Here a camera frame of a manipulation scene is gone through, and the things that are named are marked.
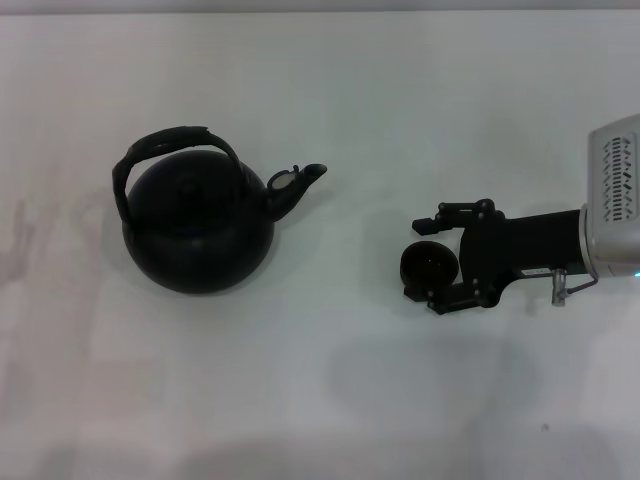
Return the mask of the black round teapot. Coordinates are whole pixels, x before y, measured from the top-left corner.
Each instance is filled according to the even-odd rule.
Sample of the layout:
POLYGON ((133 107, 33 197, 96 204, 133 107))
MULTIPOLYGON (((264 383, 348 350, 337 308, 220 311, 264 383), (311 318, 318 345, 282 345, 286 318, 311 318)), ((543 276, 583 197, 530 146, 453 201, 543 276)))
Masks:
POLYGON ((266 258, 275 224, 327 171, 293 166, 269 181, 204 126, 132 144, 112 170, 126 248, 155 283, 186 294, 227 290, 266 258))

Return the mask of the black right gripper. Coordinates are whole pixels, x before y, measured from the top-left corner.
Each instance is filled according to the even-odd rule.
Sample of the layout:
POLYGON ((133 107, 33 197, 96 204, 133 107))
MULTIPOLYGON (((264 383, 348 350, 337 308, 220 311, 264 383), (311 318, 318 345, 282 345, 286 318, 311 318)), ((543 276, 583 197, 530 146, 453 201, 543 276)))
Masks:
POLYGON ((409 284, 404 295, 444 315, 493 308, 504 289, 517 280, 550 276, 557 269, 585 274, 579 221, 578 210, 507 219, 491 199, 442 202, 433 218, 414 220, 412 229, 427 236, 466 228, 459 252, 463 282, 438 288, 409 284))

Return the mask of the small dark teacup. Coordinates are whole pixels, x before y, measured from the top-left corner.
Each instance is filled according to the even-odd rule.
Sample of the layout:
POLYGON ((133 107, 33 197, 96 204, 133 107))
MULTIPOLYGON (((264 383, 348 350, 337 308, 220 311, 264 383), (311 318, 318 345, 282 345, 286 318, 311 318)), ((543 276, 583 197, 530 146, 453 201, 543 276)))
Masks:
POLYGON ((458 272, 453 251, 433 241, 413 243, 400 260, 400 277, 406 287, 443 289, 453 284, 458 272))

